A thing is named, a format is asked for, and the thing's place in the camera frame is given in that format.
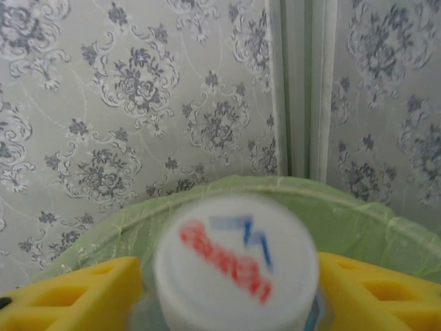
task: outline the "printed logo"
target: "printed logo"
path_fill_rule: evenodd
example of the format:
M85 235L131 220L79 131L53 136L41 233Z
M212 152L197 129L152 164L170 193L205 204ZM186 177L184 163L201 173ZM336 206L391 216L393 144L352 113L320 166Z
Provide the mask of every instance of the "printed logo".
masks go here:
M271 281L260 274L259 263L247 255L237 256L234 252L213 243L208 237L204 224L192 219L184 223L179 230L181 241L208 264L229 277L238 287L245 289L261 304L265 304L271 295Z
M269 253L267 236L263 231L254 229L253 215L239 217L210 217L210 225L213 230L239 230L243 232L243 245L260 245L262 247L265 263L269 271L273 271L273 263Z

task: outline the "bottle cap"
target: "bottle cap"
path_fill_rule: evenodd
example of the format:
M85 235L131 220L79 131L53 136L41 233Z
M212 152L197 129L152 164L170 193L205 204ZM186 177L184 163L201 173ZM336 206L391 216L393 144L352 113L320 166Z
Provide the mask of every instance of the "bottle cap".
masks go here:
M176 213L158 243L154 278L172 331L297 331L319 267L308 231L285 207L228 195Z

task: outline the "green plastic bag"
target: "green plastic bag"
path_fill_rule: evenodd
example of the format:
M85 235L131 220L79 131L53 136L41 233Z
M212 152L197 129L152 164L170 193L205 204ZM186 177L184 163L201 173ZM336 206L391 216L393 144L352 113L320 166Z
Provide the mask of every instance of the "green plastic bag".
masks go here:
M308 179L239 176L122 209L80 237L33 281L127 255L137 256L147 268L158 234L177 208L226 192L261 194L285 205L305 223L320 251L441 283L439 236L396 217L388 207Z

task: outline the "floral wallpaper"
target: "floral wallpaper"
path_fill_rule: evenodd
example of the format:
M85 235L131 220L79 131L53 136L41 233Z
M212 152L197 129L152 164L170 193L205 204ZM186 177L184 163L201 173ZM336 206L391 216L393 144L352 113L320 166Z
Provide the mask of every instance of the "floral wallpaper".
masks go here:
M129 203L283 174L270 8L0 0L0 292Z
M327 182L441 234L440 0L340 0Z

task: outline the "yellow holder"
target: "yellow holder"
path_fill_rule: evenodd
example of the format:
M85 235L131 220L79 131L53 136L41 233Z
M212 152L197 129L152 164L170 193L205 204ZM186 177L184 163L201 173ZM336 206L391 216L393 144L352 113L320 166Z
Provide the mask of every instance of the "yellow holder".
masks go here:
M136 257L107 261L2 294L0 331L122 331L142 292Z
M334 254L319 258L335 312L330 331L441 331L441 285Z

